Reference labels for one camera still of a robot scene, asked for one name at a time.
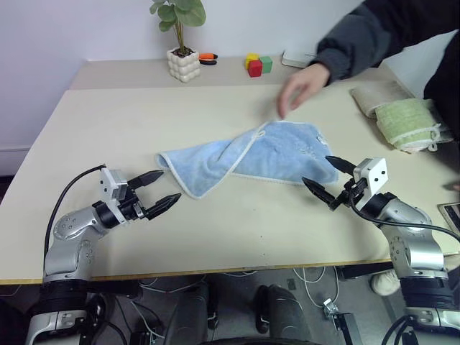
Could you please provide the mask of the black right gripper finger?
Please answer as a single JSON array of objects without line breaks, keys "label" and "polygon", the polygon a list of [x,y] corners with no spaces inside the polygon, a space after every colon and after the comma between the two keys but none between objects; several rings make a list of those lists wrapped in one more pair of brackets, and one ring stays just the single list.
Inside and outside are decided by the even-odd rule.
[{"label": "black right gripper finger", "polygon": [[325,158],[334,168],[336,168],[340,172],[348,174],[350,176],[354,174],[354,169],[356,168],[356,166],[351,162],[344,160],[340,157],[330,155],[325,156]]},{"label": "black right gripper finger", "polygon": [[336,197],[331,195],[322,185],[314,180],[302,177],[302,181],[307,189],[319,200],[323,201],[330,210],[335,211],[339,205]]}]

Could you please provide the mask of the person's bare hand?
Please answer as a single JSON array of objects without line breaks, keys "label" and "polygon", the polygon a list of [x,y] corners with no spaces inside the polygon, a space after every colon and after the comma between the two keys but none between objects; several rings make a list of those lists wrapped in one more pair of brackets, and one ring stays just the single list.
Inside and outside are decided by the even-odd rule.
[{"label": "person's bare hand", "polygon": [[320,63],[314,63],[292,74],[285,82],[277,97],[277,112],[281,119],[296,110],[312,96],[316,95],[328,83],[329,69]]}]

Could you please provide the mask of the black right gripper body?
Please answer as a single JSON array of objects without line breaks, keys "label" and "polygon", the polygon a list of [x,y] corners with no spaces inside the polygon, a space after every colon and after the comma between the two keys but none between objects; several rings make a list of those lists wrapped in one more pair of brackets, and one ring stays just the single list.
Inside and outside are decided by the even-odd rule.
[{"label": "black right gripper body", "polygon": [[352,208],[357,211],[357,202],[364,196],[364,190],[368,183],[365,178],[360,178],[357,182],[352,178],[344,185],[344,189],[333,202],[333,209],[336,210],[340,205]]}]

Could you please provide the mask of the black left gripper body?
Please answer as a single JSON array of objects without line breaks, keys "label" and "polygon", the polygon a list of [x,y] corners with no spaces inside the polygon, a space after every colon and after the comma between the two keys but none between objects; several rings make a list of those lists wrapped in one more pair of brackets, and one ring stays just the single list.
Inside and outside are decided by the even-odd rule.
[{"label": "black left gripper body", "polygon": [[118,209],[127,221],[143,219],[145,217],[145,208],[138,198],[136,191],[128,188],[124,198],[119,201]]}]

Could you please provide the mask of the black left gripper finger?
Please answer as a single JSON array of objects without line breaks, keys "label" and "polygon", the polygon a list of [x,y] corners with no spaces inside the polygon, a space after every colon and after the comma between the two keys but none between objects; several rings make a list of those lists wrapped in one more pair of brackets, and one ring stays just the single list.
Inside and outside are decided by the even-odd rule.
[{"label": "black left gripper finger", "polygon": [[162,170],[151,170],[141,175],[138,175],[135,178],[132,178],[127,182],[127,184],[130,189],[136,190],[138,188],[145,187],[150,185],[151,183],[154,183],[163,174],[164,172]]},{"label": "black left gripper finger", "polygon": [[181,195],[181,193],[176,193],[161,198],[155,205],[143,210],[144,217],[148,220],[152,220],[165,213],[179,201]]}]

